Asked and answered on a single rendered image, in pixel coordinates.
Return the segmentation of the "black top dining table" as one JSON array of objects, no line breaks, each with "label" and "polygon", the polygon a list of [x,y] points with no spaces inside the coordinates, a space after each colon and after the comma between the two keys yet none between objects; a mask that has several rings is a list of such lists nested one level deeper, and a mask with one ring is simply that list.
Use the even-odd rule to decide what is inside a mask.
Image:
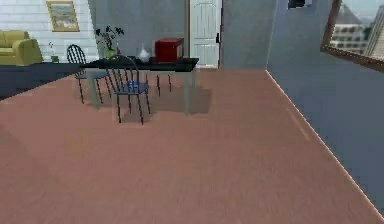
[{"label": "black top dining table", "polygon": [[[198,58],[181,58],[177,62],[168,62],[168,63],[159,63],[156,62],[153,58],[146,63],[143,63],[140,59],[131,57],[135,60],[139,72],[140,72],[140,80],[145,80],[146,73],[165,73],[165,74],[179,74],[184,77],[184,114],[189,114],[189,89],[190,87],[194,87],[196,85],[196,66],[199,61]],[[98,59],[96,61],[92,61],[89,63],[81,64],[80,68],[84,69],[102,69],[106,70],[106,60]]]}]

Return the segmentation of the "red box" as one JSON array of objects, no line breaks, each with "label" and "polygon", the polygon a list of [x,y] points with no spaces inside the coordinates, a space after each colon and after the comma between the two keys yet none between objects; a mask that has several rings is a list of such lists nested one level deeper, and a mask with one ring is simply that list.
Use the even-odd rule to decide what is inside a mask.
[{"label": "red box", "polygon": [[159,63],[177,62],[183,57],[183,38],[163,38],[155,41],[155,59]]}]

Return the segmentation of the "white teapot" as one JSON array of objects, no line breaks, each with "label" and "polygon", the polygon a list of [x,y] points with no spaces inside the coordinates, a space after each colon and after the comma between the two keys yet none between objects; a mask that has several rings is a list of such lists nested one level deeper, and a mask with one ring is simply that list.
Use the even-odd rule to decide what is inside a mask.
[{"label": "white teapot", "polygon": [[144,46],[141,47],[141,51],[138,55],[138,58],[143,62],[146,63],[150,60],[150,53],[145,49]]}]

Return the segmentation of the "white room door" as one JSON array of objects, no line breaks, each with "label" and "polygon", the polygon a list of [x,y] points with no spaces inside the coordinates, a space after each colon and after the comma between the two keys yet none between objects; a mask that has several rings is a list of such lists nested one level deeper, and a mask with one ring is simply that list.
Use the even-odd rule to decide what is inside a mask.
[{"label": "white room door", "polygon": [[199,68],[217,68],[222,0],[190,0],[190,56],[198,58]]}]

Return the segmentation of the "dark house plant green pot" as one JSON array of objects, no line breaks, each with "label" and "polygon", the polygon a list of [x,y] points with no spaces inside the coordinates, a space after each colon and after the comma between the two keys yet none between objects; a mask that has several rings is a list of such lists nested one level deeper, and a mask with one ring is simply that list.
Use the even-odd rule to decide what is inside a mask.
[{"label": "dark house plant green pot", "polygon": [[116,50],[112,48],[113,40],[117,36],[124,35],[124,30],[120,27],[107,25],[104,30],[96,29],[95,35],[98,37],[96,43],[104,45],[104,57],[109,58],[116,54]]}]

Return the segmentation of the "small plant in pot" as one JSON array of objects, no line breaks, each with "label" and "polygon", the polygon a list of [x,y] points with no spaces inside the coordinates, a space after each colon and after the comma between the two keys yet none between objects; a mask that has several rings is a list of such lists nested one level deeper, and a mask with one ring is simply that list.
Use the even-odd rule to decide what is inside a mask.
[{"label": "small plant in pot", "polygon": [[56,55],[54,44],[50,41],[48,45],[51,49],[51,61],[52,61],[52,63],[59,63],[59,57]]}]

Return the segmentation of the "gold framed picture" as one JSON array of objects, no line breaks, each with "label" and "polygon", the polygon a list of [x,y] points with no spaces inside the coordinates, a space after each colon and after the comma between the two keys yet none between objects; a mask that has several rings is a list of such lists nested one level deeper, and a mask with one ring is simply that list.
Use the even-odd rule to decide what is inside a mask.
[{"label": "gold framed picture", "polygon": [[72,1],[47,1],[46,6],[54,32],[79,32],[76,11]]}]

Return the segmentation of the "brown framed window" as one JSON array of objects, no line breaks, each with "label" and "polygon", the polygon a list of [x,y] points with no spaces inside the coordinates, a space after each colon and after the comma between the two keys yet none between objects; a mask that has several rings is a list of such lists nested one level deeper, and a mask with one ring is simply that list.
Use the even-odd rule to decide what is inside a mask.
[{"label": "brown framed window", "polygon": [[384,73],[384,0],[332,0],[320,51]]}]

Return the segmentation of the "yellow-green sofa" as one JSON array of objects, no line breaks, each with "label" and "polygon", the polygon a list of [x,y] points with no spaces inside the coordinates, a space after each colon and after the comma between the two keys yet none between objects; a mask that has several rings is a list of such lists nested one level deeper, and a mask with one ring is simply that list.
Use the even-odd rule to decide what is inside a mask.
[{"label": "yellow-green sofa", "polygon": [[27,31],[0,30],[0,65],[28,66],[42,62],[39,44]]}]

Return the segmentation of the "dark wall fixture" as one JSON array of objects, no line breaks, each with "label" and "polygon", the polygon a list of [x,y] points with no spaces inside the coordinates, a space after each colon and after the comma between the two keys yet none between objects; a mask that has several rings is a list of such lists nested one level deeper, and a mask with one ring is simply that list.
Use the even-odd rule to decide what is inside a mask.
[{"label": "dark wall fixture", "polygon": [[312,5],[312,3],[313,3],[313,0],[289,0],[288,8],[296,9],[296,8],[309,7]]}]

